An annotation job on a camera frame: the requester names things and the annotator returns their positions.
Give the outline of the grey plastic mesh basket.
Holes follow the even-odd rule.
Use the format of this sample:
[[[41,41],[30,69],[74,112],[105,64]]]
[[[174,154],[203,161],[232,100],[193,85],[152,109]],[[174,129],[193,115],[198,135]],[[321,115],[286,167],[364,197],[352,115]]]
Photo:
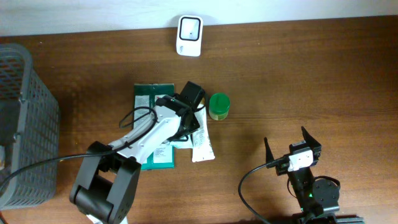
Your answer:
[[[1,45],[1,180],[58,156],[60,108],[39,78],[30,52]],[[21,172],[1,187],[1,210],[38,206],[56,192],[57,164]]]

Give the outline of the green lid jar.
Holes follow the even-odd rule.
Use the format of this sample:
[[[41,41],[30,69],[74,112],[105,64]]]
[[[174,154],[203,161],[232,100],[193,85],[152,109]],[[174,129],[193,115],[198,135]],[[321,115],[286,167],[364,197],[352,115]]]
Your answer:
[[[213,120],[221,121],[228,116],[230,100],[225,93],[215,93],[209,102],[209,115]]]

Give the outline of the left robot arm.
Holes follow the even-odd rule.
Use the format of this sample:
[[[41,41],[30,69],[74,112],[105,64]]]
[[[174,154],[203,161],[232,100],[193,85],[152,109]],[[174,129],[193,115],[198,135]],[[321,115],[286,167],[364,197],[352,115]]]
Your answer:
[[[95,141],[87,152],[69,195],[77,209],[101,223],[121,223],[136,194],[141,167],[164,142],[187,136],[200,124],[204,89],[187,82],[180,93],[165,95],[147,106],[143,122],[107,145]]]

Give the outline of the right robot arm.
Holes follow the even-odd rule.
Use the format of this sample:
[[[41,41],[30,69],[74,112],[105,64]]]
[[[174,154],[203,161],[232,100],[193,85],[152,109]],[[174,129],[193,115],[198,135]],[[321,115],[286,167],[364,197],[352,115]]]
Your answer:
[[[359,224],[364,223],[363,217],[355,215],[336,216],[340,210],[340,181],[329,176],[314,176],[311,166],[317,164],[322,145],[308,131],[301,127],[303,140],[289,146],[289,153],[274,158],[268,140],[266,147],[266,167],[274,167],[276,174],[288,175],[288,183],[292,186],[294,196],[300,205],[301,212],[290,217],[272,218],[270,223],[306,224]]]

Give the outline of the white barcode scanner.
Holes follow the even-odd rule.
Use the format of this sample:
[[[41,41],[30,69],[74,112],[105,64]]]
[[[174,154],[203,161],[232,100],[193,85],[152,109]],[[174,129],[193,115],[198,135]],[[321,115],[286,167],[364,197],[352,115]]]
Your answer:
[[[199,57],[203,36],[203,19],[199,16],[183,15],[178,20],[176,51],[179,55]]]

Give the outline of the white cream tube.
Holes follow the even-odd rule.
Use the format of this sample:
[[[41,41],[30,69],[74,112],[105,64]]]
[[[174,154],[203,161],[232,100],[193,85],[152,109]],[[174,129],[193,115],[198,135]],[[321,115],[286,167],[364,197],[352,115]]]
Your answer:
[[[192,162],[203,162],[215,159],[207,125],[207,113],[204,100],[198,106],[195,117],[200,127],[192,134]]]

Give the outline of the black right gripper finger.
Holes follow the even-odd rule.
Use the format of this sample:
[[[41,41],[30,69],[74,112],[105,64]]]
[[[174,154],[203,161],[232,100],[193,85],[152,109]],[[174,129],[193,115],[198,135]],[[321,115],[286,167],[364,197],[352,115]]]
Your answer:
[[[321,149],[322,148],[322,145],[314,137],[312,137],[303,126],[301,127],[301,130],[302,130],[302,134],[303,134],[303,139],[305,140],[305,142],[308,144],[308,146],[311,149]]]
[[[266,148],[266,167],[270,168],[272,163],[274,162],[274,156],[272,154],[270,145],[269,145],[266,137],[264,138],[264,144],[265,144],[265,148]]]

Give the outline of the light green wipes pack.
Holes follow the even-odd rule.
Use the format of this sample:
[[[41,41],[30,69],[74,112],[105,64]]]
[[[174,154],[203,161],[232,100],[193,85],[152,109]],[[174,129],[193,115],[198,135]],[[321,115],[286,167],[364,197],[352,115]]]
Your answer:
[[[171,141],[170,145],[176,149],[191,149],[193,147],[192,139],[190,136],[183,137],[178,141]]]

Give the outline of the green glove package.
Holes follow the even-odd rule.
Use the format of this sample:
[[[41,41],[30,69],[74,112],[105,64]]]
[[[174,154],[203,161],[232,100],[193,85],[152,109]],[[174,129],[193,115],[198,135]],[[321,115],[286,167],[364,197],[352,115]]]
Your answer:
[[[174,84],[135,84],[134,108],[140,106],[154,107],[155,101],[164,95],[174,93]],[[169,144],[159,145],[142,164],[142,170],[173,169],[174,147]]]

